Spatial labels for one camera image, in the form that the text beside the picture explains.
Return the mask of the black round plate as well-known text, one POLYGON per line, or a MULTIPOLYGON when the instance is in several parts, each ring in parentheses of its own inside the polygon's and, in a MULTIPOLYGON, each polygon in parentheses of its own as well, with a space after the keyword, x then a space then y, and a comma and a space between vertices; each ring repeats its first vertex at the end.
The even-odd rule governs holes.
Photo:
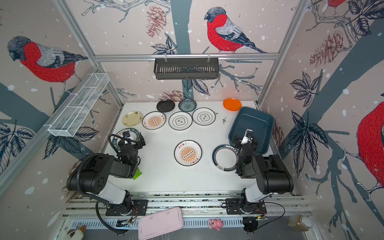
POLYGON ((165 99, 157 103, 157 110, 161 113, 168 113, 175 108, 175 102, 173 100, 165 99))

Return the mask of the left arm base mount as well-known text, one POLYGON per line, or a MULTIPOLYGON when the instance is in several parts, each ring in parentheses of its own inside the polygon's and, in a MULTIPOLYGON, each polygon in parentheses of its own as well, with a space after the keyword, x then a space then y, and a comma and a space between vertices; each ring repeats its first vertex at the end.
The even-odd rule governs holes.
POLYGON ((145 216, 148 200, 128 200, 120 205, 108 205, 106 216, 125 217, 125 216, 145 216))

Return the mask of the pink pig toy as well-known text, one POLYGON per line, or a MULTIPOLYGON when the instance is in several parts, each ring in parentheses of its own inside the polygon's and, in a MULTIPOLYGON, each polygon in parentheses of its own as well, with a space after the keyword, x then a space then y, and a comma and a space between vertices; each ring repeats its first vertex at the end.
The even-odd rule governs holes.
POLYGON ((209 228, 220 231, 224 223, 220 219, 209 219, 209 228))

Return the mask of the aluminium frame crossbar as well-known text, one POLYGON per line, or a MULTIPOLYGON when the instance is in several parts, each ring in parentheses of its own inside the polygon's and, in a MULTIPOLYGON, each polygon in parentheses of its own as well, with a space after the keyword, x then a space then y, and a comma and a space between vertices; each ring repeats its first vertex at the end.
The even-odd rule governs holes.
POLYGON ((94 61, 104 62, 151 62, 155 59, 183 59, 183 58, 218 58, 219 60, 278 60, 278 53, 240 53, 240 54, 177 54, 177 55, 95 55, 94 61))

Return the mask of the teal plastic bin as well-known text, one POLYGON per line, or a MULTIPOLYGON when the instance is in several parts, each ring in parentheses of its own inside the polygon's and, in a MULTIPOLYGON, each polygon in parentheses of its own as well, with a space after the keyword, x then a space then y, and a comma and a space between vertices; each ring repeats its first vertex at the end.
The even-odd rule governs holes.
POLYGON ((242 107, 229 133, 230 145, 235 146, 234 137, 242 138, 246 130, 252 130, 254 138, 259 143, 254 153, 265 155, 269 149, 274 123, 272 115, 250 107, 242 107))

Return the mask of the cream yellow plate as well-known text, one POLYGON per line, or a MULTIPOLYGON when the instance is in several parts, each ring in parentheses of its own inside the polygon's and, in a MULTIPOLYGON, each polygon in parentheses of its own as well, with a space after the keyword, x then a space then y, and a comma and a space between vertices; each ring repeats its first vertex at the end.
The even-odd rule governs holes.
POLYGON ((126 127, 139 125, 143 120, 143 114, 139 111, 131 111, 125 114, 122 118, 122 123, 126 127))

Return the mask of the pink rectangular tray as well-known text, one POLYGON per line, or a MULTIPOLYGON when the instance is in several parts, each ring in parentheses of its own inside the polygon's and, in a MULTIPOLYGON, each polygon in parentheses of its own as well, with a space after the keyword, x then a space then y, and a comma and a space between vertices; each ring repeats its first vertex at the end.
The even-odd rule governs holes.
POLYGON ((180 230, 183 226, 181 208, 171 208, 140 218, 138 238, 139 240, 148 240, 180 230))

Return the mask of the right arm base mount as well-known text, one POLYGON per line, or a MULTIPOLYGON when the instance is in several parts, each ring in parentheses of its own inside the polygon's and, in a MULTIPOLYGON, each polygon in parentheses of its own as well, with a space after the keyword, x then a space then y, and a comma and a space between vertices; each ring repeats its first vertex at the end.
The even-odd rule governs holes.
POLYGON ((224 205, 228 215, 265 215, 267 213, 264 202, 249 203, 240 198, 228 198, 224 205))

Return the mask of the orange plastic plate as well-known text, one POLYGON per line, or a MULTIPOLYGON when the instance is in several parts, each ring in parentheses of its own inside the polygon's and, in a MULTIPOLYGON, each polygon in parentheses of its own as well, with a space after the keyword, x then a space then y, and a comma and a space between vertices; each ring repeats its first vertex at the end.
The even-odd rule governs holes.
POLYGON ((236 112, 242 108, 242 103, 235 98, 227 98, 223 101, 223 106, 226 110, 236 112))

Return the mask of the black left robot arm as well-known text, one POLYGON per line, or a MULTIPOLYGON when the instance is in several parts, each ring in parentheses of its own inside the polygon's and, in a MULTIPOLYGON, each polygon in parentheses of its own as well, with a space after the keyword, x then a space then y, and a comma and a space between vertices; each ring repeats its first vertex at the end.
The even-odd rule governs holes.
POLYGON ((117 187, 109 177, 136 180, 142 174, 138 151, 146 145, 145 139, 138 133, 134 140, 126 131, 122 136, 110 134, 109 144, 117 155, 97 153, 83 158, 70 174, 67 189, 103 203, 108 217, 144 216, 148 201, 133 200, 129 191, 117 187))

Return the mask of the white plate orange sunburst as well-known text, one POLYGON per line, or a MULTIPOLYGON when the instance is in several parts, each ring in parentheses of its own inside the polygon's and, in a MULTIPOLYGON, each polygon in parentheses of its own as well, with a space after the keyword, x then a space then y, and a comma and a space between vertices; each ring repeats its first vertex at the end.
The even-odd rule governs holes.
POLYGON ((178 164, 190 167, 197 164, 202 158, 201 146, 192 140, 185 140, 177 144, 174 150, 174 158, 178 164))

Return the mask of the white orange plush toy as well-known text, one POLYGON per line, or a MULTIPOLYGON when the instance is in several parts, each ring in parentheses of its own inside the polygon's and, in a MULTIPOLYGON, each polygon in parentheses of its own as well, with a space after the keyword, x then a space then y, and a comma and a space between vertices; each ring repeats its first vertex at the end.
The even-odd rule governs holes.
POLYGON ((75 230, 70 230, 64 240, 83 240, 86 231, 86 226, 83 225, 75 230))

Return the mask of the amber jar with lid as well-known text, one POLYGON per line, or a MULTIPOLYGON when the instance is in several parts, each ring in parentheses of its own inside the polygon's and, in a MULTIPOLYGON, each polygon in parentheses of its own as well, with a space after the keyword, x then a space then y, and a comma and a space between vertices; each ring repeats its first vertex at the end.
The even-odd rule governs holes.
POLYGON ((290 216, 288 226, 296 232, 307 232, 313 224, 308 216, 294 215, 290 216))

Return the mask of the green snack packet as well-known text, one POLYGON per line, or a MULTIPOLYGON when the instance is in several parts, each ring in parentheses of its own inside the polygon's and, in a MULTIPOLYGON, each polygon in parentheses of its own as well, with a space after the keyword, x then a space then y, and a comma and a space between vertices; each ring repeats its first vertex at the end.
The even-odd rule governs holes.
POLYGON ((136 180, 140 175, 142 174, 142 172, 140 171, 139 168, 136 169, 136 172, 135 172, 135 175, 133 177, 133 180, 136 180))

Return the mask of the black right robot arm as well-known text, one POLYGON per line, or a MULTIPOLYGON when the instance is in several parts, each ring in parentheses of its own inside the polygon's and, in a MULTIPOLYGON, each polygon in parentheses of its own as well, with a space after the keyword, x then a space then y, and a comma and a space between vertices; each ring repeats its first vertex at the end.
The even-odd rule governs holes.
POLYGON ((246 214, 260 211, 264 199, 274 194, 285 194, 294 189, 293 178, 279 155, 255 154, 255 140, 237 140, 239 150, 236 173, 242 179, 255 179, 256 183, 244 188, 240 196, 240 209, 246 214))

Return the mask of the small green patterned plate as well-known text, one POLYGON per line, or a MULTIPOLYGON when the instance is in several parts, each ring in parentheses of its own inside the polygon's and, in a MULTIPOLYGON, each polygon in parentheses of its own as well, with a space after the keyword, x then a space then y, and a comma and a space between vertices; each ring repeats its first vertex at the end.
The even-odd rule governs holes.
POLYGON ((196 109, 197 103, 192 99, 184 99, 179 102, 178 107, 182 112, 189 113, 193 112, 196 109))

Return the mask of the white plate cloud emblem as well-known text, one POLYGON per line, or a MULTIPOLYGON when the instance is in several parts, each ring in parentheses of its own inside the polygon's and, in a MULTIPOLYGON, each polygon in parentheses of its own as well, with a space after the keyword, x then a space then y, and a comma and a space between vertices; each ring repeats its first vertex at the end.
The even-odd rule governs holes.
POLYGON ((192 116, 186 112, 176 112, 169 118, 169 126, 176 131, 186 130, 192 123, 192 116))
POLYGON ((193 112, 193 121, 200 126, 209 126, 216 120, 216 114, 209 108, 198 108, 193 112))

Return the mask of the teal rim plate left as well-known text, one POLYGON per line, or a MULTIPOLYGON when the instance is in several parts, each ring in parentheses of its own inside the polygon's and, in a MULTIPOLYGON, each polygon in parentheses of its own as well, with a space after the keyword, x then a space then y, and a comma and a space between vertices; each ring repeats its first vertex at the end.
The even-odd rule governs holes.
MULTIPOLYGON (((125 128, 125 129, 122 129, 120 130, 119 132, 116 133, 117 136, 119 137, 123 137, 124 136, 124 132, 129 132, 130 133, 130 137, 129 139, 132 140, 132 141, 137 141, 139 139, 139 132, 134 129, 134 128, 125 128)), ((117 138, 117 137, 113 137, 112 138, 112 142, 114 144, 118 144, 118 142, 120 141, 121 139, 120 138, 117 138)))

